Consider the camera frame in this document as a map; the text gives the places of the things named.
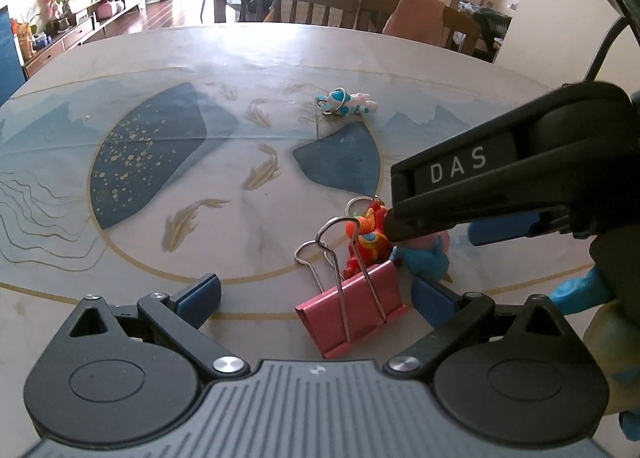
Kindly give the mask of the pink blue toy figurine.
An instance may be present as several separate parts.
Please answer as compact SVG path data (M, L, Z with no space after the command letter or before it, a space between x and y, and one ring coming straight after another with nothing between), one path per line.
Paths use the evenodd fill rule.
M425 276L451 284L447 252L450 237L447 231L438 232L395 245L390 259L407 267L413 276Z

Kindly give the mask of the wooden dining chair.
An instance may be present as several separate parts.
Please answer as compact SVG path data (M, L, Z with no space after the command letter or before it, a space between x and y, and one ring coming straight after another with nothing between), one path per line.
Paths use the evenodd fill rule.
M241 23L288 23L342 29L355 27L360 0L214 0L214 20L227 22L229 2Z

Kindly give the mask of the orange toy keychain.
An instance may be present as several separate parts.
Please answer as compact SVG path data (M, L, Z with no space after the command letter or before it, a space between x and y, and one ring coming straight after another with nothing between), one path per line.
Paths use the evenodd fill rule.
M367 203L366 211L353 213L352 206L360 201ZM344 278L352 278L360 273L356 253L360 254L366 267L373 267L373 265L382 264L390 259L393 244L387 239L384 229L384 220L388 209L377 196L355 197L349 200L345 211L346 215L357 220L360 226L356 248L352 248L352 245L348 246L349 257L346 260L344 270L342 270Z

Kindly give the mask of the wooden chair with pink cloth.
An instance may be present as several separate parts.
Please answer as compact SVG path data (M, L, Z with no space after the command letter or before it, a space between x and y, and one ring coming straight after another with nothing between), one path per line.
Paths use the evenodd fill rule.
M442 0L360 0L355 28L472 55L480 25Z

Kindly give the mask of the wooden tv cabinet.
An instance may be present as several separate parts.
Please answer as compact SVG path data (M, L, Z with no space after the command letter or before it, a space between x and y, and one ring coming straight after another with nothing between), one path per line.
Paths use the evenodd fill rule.
M107 27L134 11L140 12L145 0L94 0L79 12L66 18L68 26L58 26L51 41L24 62L27 79L66 51L80 47L93 39L107 36Z

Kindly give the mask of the white blue toy figurine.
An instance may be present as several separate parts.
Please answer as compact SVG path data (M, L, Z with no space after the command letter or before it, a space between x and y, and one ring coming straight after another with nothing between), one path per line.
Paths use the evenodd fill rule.
M367 93L349 93L336 88L325 96L317 96L314 104L326 116L369 115L378 111L378 103Z

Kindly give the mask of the pink binder clip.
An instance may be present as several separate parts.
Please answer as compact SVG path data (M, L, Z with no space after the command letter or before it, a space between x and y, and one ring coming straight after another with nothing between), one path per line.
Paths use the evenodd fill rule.
M323 235L331 227L347 223L354 227L349 244L356 261L357 273L344 278L340 263L331 247L323 241ZM346 354L357 343L373 336L384 326L398 321L408 312L402 300L395 264L367 264L357 248L361 224L354 217L334 217L318 230L316 237L303 243L299 250L315 245L332 262L334 285L296 305L295 313L307 334L326 360L335 360Z

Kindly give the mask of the patterned table mat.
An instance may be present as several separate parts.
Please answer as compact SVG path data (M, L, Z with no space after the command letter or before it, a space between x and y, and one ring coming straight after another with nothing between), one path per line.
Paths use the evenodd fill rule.
M336 88L369 115L326 116ZM295 248L390 168L539 96L505 72L442 82L257 65L29 82L1 110L1 282L128 302L208 273L229 314L288 317L314 286Z

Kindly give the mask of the blue gloved hand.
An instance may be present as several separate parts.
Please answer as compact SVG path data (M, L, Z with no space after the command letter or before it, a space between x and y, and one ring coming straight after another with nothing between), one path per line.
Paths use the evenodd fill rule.
M564 315L596 309L582 342L605 374L608 415L627 440L639 439L639 228L601 234L591 243L593 268L550 295Z

